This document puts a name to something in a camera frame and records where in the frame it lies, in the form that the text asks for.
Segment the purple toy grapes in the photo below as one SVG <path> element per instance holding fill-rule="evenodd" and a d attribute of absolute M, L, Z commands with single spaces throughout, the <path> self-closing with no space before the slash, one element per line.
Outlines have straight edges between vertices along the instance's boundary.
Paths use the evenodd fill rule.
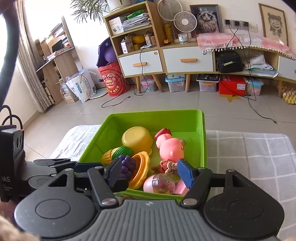
<path fill-rule="evenodd" d="M 119 179 L 126 179 L 129 181 L 135 170 L 136 162 L 132 157 L 125 155 L 120 155 L 119 159 L 121 160 L 121 173 Z"/>

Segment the pink capsule ball toy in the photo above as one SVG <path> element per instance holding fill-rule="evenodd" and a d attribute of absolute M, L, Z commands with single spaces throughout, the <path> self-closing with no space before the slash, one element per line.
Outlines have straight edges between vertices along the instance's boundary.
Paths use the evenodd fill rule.
<path fill-rule="evenodd" d="M 173 194 L 177 183 L 173 176 L 164 173 L 158 173 L 149 176 L 143 184 L 143 191 L 155 194 Z"/>

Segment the red dwarf figurine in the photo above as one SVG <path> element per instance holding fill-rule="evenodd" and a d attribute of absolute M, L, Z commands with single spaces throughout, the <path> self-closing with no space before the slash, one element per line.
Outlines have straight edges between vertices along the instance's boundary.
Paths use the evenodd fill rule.
<path fill-rule="evenodd" d="M 163 173 L 163 174 L 168 174 L 168 173 L 175 174 L 177 173 L 177 169 L 178 169 L 178 164 L 171 160 L 162 160 L 159 162 L 158 165 L 151 167 L 151 170 L 154 171 L 155 173 Z"/>

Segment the yellow toy corn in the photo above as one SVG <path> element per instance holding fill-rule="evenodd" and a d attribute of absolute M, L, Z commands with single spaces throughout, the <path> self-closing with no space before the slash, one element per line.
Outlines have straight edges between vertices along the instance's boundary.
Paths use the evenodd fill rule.
<path fill-rule="evenodd" d="M 117 148 L 113 148 L 111 150 L 108 150 L 106 153 L 104 153 L 101 157 L 101 162 L 103 164 L 109 164 L 112 160 L 119 156 L 130 156 L 132 157 L 134 155 L 134 151 L 127 146 L 120 146 Z"/>

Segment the pink pig toy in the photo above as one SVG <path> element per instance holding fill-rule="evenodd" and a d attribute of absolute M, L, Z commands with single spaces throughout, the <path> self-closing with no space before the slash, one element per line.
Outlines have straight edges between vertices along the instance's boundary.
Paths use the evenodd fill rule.
<path fill-rule="evenodd" d="M 162 128 L 158 131 L 154 139 L 156 147 L 159 149 L 159 156 L 161 160 L 169 160 L 177 163 L 184 158 L 185 140 L 174 138 L 170 129 Z"/>

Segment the green plastic storage box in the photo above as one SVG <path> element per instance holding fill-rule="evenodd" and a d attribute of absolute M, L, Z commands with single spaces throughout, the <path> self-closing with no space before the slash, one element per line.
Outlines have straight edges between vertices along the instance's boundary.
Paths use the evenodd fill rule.
<path fill-rule="evenodd" d="M 161 158 L 156 147 L 155 134 L 162 128 L 171 131 L 174 138 L 186 142 L 185 160 L 193 167 L 207 166 L 207 144 L 204 113 L 198 109 L 142 111 L 135 113 L 110 114 L 95 133 L 79 161 L 101 162 L 102 156 L 123 145 L 122 136 L 129 128 L 141 126 L 147 129 L 147 140 L 139 140 L 140 147 L 133 149 L 137 154 L 149 154 L 149 166 L 156 166 Z"/>

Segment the grey checked tablecloth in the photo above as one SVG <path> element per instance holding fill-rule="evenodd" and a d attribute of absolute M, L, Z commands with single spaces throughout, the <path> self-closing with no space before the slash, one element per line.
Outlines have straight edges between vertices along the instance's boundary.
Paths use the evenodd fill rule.
<path fill-rule="evenodd" d="M 208 168 L 235 169 L 276 199 L 285 211 L 278 234 L 295 240 L 295 149 L 281 133 L 207 131 Z"/>

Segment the white paper shopping bag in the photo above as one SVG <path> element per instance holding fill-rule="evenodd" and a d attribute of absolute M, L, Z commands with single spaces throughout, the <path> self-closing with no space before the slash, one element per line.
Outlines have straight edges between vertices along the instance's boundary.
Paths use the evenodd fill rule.
<path fill-rule="evenodd" d="M 82 103 L 95 96 L 97 92 L 88 69 L 82 69 L 73 76 L 66 76 L 65 83 Z"/>

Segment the red cartoon bucket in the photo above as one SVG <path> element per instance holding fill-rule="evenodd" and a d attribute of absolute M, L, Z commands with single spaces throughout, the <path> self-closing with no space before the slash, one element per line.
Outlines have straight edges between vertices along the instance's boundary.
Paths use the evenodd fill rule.
<path fill-rule="evenodd" d="M 99 67 L 98 71 L 110 97 L 120 96 L 130 89 L 118 62 Z"/>

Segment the clear bin blue lid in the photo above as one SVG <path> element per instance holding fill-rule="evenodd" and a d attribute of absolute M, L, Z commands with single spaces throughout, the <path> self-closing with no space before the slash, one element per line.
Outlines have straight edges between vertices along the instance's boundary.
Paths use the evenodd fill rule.
<path fill-rule="evenodd" d="M 168 84 L 170 92 L 185 91 L 185 75 L 166 75 L 165 82 Z"/>

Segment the wooden bookshelf by window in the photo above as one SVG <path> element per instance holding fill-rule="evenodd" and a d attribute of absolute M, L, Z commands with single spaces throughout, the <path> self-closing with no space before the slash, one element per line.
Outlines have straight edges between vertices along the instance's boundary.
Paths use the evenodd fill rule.
<path fill-rule="evenodd" d="M 36 70 L 51 104 L 61 101 L 74 103 L 78 100 L 66 85 L 66 78 L 78 72 L 79 57 L 75 50 L 66 20 L 62 17 L 43 40 L 35 41 L 44 64 Z"/>

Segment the black bag on shelf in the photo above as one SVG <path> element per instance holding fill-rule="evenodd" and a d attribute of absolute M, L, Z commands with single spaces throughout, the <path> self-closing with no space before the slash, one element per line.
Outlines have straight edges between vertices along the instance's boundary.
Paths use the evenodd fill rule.
<path fill-rule="evenodd" d="M 243 63 L 240 55 L 233 50 L 215 53 L 216 68 L 220 73 L 241 72 Z"/>

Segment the wooden white sideboard cabinet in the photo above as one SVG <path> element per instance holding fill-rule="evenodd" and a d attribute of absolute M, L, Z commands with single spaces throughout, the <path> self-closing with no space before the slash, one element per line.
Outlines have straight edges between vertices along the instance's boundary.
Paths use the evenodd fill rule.
<path fill-rule="evenodd" d="M 137 27 L 127 32 L 115 34 L 112 32 L 110 21 L 143 9 L 149 16 L 150 25 Z M 197 41 L 180 44 L 171 43 L 165 45 L 165 30 L 163 19 L 158 13 L 157 5 L 149 1 L 127 6 L 126 8 L 113 11 L 104 17 L 111 43 L 114 48 L 119 66 L 125 78 L 135 77 L 137 87 L 140 88 L 140 77 L 152 75 L 157 86 L 162 90 L 158 80 L 159 74 L 184 74 L 186 76 L 186 91 L 190 88 L 190 79 L 193 74 L 208 73 L 217 74 L 216 54 L 221 53 L 224 48 L 212 48 L 201 50 Z M 121 47 L 121 41 L 126 36 L 144 35 L 148 31 L 154 33 L 156 45 L 125 53 Z M 243 44 L 241 35 L 230 35 L 232 44 L 229 49 L 241 50 L 245 55 L 250 51 L 261 51 L 267 63 L 278 72 L 275 80 L 278 87 L 282 88 L 283 82 L 295 83 L 295 57 L 275 47 L 266 48 L 262 46 L 266 42 L 264 37 L 250 37 L 246 39 L 248 44 Z"/>

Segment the white desk fan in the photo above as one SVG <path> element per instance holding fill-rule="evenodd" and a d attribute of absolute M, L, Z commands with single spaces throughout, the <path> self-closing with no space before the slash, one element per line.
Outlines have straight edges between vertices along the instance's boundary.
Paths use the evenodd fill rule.
<path fill-rule="evenodd" d="M 192 38 L 192 32 L 197 26 L 197 19 L 192 13 L 188 11 L 181 11 L 175 15 L 173 22 L 176 29 L 179 31 L 179 43 L 185 44 L 190 41 L 195 41 Z"/>

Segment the framed cat picture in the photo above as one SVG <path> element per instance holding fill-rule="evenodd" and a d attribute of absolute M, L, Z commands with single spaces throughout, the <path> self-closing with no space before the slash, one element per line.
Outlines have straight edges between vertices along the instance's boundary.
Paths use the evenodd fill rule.
<path fill-rule="evenodd" d="M 196 34 L 222 33 L 222 23 L 218 4 L 190 5 L 191 13 L 197 19 Z"/>

